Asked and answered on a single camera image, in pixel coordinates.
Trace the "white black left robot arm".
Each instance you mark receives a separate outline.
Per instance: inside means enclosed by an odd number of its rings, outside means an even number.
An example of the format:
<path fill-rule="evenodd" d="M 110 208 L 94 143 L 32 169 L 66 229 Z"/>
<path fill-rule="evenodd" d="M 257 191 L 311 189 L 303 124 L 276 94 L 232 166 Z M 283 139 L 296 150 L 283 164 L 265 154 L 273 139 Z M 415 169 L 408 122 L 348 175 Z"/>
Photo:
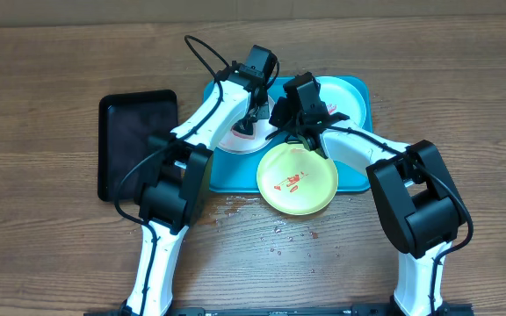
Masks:
<path fill-rule="evenodd" d="M 214 76 L 215 88 L 182 125 L 150 140 L 151 152 L 134 167 L 134 202 L 142 227 L 139 267 L 124 315 L 164 315 L 183 238 L 207 199 L 213 151 L 226 133 L 267 103 L 272 64 L 235 64 Z"/>

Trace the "yellow round plate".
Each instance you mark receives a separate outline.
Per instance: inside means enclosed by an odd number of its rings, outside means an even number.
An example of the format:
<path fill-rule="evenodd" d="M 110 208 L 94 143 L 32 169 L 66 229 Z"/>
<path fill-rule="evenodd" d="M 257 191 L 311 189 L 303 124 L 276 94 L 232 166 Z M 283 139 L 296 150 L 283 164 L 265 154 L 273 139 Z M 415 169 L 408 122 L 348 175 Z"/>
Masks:
<path fill-rule="evenodd" d="M 257 187 L 274 209 L 290 215 L 320 211 L 338 187 L 335 163 L 301 144 L 282 143 L 270 149 L 257 168 Z"/>

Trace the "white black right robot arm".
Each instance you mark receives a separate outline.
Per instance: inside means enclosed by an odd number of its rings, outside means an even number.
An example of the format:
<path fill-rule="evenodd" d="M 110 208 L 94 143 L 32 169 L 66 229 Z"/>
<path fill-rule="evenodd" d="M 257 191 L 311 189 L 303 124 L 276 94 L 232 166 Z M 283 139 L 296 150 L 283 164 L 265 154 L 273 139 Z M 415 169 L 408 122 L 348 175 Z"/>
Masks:
<path fill-rule="evenodd" d="M 381 227 L 399 252 L 394 302 L 405 315 L 444 315 L 445 257 L 463 248 L 458 230 L 473 224 L 436 146 L 384 139 L 323 101 L 281 97 L 270 123 L 324 158 L 366 175 Z"/>

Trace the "white round plate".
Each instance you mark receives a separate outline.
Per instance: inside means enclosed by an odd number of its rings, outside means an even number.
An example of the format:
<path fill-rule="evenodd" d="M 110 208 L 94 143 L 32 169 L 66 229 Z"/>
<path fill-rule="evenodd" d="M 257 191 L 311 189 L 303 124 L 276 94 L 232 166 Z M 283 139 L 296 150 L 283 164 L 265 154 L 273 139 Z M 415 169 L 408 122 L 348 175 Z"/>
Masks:
<path fill-rule="evenodd" d="M 270 104 L 272 111 L 275 104 L 274 100 L 271 97 L 268 97 L 268 101 L 266 103 Z M 249 110 L 247 114 L 255 115 L 257 108 Z M 253 126 L 255 128 L 255 138 L 253 140 L 235 137 L 231 133 L 231 128 L 230 131 L 224 135 L 217 148 L 230 154 L 250 154 L 265 147 L 269 143 L 266 137 L 277 130 L 275 126 L 269 123 L 269 119 L 256 120 Z"/>

